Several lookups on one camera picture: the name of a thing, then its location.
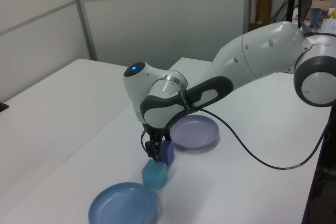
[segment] blue plate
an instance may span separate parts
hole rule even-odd
[[[91,203],[90,224],[154,224],[154,194],[138,183],[120,183],[102,191]]]

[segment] purple plate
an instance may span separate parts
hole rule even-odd
[[[201,149],[216,142],[219,137],[217,123],[203,115],[187,115],[170,130],[172,141],[185,149]]]

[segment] table surface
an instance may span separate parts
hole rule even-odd
[[[125,69],[80,59],[6,102],[9,109],[0,113],[0,217],[131,104]]]
[[[192,83],[209,64],[182,58],[172,69]],[[303,103],[293,75],[285,73],[243,86],[207,109],[226,120],[263,161],[285,167],[311,153],[330,111]],[[299,168],[273,170],[249,156],[216,122],[219,143],[199,151],[175,150],[166,185],[152,189],[158,223],[301,223],[320,148]],[[102,190],[121,182],[142,183],[148,157],[140,144],[141,132],[129,105],[0,223],[88,223],[90,204]]]

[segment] blue cup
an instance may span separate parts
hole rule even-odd
[[[320,22],[320,17],[322,14],[322,9],[320,8],[312,8],[310,9],[310,20],[309,20],[309,24],[312,26],[316,26],[319,24]]]

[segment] blue cube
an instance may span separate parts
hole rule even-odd
[[[161,189],[167,181],[167,166],[150,159],[141,171],[144,186]]]
[[[172,164],[173,159],[174,159],[173,141],[162,140],[160,157],[161,157],[161,161],[166,163],[166,165]]]

